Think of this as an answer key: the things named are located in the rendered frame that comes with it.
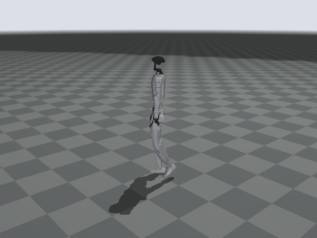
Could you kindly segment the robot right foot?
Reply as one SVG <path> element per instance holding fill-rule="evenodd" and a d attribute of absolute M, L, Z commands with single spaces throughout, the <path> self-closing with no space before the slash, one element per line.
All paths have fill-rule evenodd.
<path fill-rule="evenodd" d="M 161 169 L 154 169 L 154 170 L 151 170 L 152 173 L 165 173 L 166 169 L 163 167 Z"/>

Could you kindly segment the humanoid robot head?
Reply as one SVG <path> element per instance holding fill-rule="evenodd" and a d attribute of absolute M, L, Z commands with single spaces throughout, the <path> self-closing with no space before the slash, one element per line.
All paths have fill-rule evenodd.
<path fill-rule="evenodd" d="M 160 74 L 163 74 L 163 72 L 161 71 L 160 68 L 156 68 L 156 64 L 160 65 L 161 62 L 165 62 L 164 58 L 161 56 L 156 56 L 154 58 L 152 58 L 152 61 L 155 63 L 154 65 L 154 70 L 156 70 L 157 72 L 159 72 Z M 156 73 L 157 74 L 157 73 Z"/>

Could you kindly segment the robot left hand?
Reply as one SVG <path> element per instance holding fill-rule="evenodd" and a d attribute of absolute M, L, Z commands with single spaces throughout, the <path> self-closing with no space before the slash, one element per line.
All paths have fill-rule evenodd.
<path fill-rule="evenodd" d="M 159 118 L 158 119 L 155 119 L 154 117 L 153 117 L 153 119 L 155 120 L 155 123 L 157 123 L 157 125 L 159 125 Z M 154 122 L 154 121 L 153 121 Z M 153 122 L 151 123 L 151 125 L 150 125 L 150 127 L 152 126 L 152 124 L 153 124 Z"/>

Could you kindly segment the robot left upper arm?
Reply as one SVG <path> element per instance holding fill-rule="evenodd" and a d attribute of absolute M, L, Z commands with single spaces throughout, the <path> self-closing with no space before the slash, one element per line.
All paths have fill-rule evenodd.
<path fill-rule="evenodd" d="M 161 86 L 162 86 L 162 77 L 161 76 L 156 76 L 155 77 L 155 92 L 156 95 L 153 96 L 153 100 L 155 96 L 159 96 L 161 99 Z"/>

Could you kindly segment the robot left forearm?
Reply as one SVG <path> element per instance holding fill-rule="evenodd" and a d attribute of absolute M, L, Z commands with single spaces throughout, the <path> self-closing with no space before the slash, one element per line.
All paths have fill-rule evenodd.
<path fill-rule="evenodd" d="M 154 118 L 158 119 L 159 118 L 159 106 L 160 106 L 160 97 L 155 96 L 154 97 Z"/>

